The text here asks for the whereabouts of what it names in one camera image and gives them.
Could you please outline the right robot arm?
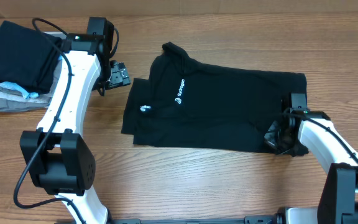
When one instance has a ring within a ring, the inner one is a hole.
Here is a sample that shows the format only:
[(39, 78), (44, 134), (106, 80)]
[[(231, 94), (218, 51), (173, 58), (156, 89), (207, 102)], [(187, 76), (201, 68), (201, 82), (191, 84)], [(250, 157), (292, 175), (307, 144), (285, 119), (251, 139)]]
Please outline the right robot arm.
[(358, 223), (358, 152), (322, 111), (288, 108), (265, 133), (277, 154), (311, 152), (327, 177), (317, 207), (282, 207), (271, 223)]

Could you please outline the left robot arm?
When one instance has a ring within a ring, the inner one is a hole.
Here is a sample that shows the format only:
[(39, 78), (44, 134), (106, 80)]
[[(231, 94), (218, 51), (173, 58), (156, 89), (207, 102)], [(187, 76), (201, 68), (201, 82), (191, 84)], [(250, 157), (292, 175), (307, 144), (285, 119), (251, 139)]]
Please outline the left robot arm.
[(50, 105), (36, 130), (20, 138), (23, 174), (54, 202), (63, 202), (75, 223), (112, 223), (93, 187), (96, 161), (83, 139), (83, 123), (91, 92), (103, 95), (116, 77), (114, 49), (111, 34), (68, 34)]

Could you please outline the black polo shirt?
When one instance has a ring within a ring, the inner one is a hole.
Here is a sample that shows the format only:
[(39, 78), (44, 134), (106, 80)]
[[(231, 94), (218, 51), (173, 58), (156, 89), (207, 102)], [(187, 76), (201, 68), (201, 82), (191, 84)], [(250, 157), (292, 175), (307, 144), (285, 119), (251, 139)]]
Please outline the black polo shirt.
[(134, 80), (121, 131), (137, 145), (274, 154), (264, 135), (306, 86), (302, 73), (208, 65), (168, 42)]

